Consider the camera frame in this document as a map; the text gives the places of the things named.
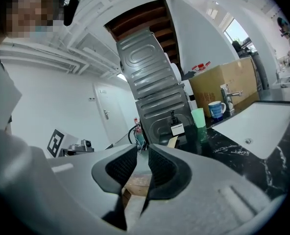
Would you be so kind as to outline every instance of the black marble countertop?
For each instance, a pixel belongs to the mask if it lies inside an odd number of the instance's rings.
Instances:
[[[233,116],[256,101],[290,102],[290,88],[255,93],[235,106]],[[225,113],[222,121],[233,116]],[[290,123],[267,159],[256,157],[241,145],[215,131],[212,127],[219,123],[208,118],[204,128],[185,127],[185,134],[178,137],[175,148],[224,163],[262,189],[271,199],[287,193],[290,188]],[[170,138],[171,134],[161,135],[159,144],[167,145]]]

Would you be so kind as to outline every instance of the white sink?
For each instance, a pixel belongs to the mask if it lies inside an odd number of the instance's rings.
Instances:
[[[289,104],[254,103],[213,129],[266,159],[278,145],[289,121]]]

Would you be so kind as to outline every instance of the blue mug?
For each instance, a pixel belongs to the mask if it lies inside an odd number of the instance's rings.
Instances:
[[[208,107],[213,119],[223,119],[223,113],[227,109],[227,106],[224,103],[221,103],[221,101],[211,102],[210,104],[208,104]]]

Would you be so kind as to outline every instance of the white door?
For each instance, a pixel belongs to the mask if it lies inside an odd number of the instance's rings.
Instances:
[[[114,90],[115,88],[110,86],[96,84],[100,114],[105,123],[108,139],[112,144],[123,138],[129,130]]]

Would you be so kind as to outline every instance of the window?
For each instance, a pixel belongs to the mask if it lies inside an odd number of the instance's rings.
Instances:
[[[241,45],[242,42],[248,38],[248,34],[246,31],[242,28],[242,26],[239,24],[238,21],[235,19],[232,20],[230,25],[226,28],[224,31],[224,35],[228,38],[229,42],[232,43],[233,41],[238,41]],[[247,46],[251,51],[256,51],[255,46],[253,43],[250,43]]]
[[[237,40],[239,42],[242,42],[246,38],[248,38],[248,34],[245,32],[245,30],[242,28],[239,22],[236,21],[235,19],[233,19],[233,21],[230,23],[230,25],[227,27],[225,31],[230,36],[232,41]]]
[[[227,32],[224,32],[223,34],[227,37],[227,39],[229,40],[229,42],[232,43],[232,39],[231,39],[231,37],[227,34]]]

